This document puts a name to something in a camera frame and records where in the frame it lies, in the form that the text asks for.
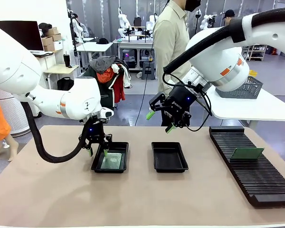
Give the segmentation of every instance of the black face mask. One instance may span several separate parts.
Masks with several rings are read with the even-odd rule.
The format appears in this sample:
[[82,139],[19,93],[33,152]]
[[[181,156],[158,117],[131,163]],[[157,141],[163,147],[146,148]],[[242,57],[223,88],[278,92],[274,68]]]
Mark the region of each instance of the black face mask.
[[194,11],[198,6],[200,6],[201,0],[187,0],[185,10],[187,11]]

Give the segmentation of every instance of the shirt collar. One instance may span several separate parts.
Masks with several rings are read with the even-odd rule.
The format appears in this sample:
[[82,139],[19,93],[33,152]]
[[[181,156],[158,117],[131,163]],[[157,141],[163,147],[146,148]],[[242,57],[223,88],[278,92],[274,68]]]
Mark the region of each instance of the shirt collar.
[[186,12],[183,11],[181,7],[172,0],[170,0],[168,6],[170,6],[177,13],[180,19],[187,15]]

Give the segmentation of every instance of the black strap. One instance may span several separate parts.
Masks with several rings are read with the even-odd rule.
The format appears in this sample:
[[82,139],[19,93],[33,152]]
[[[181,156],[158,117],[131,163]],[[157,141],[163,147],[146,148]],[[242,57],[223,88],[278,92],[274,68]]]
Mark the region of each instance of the black strap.
[[228,30],[230,32],[233,43],[245,41],[245,34],[242,26],[243,18],[233,18],[230,20]]

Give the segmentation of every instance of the beige shirt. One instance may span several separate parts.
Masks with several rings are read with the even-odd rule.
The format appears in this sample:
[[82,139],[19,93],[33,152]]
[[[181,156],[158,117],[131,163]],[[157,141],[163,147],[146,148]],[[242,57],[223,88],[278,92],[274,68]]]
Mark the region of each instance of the beige shirt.
[[[163,12],[159,15],[154,26],[154,50],[156,58],[156,75],[158,77],[159,92],[168,95],[171,88],[163,83],[163,67],[182,54],[189,42],[189,33],[186,26],[186,13],[174,1],[170,1]],[[176,69],[172,74],[182,79],[190,70],[191,64],[186,62]],[[178,80],[170,75],[165,76],[165,80]]]

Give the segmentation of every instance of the gray crate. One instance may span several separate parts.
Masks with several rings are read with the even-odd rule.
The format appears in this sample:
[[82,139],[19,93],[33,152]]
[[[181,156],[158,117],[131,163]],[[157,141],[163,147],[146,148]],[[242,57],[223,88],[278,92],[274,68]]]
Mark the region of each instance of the gray crate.
[[259,92],[261,91],[263,83],[256,80],[254,77],[249,76],[245,83],[240,88],[230,91],[222,92],[218,89],[215,91],[220,97],[223,98],[237,98],[237,99],[257,99]]

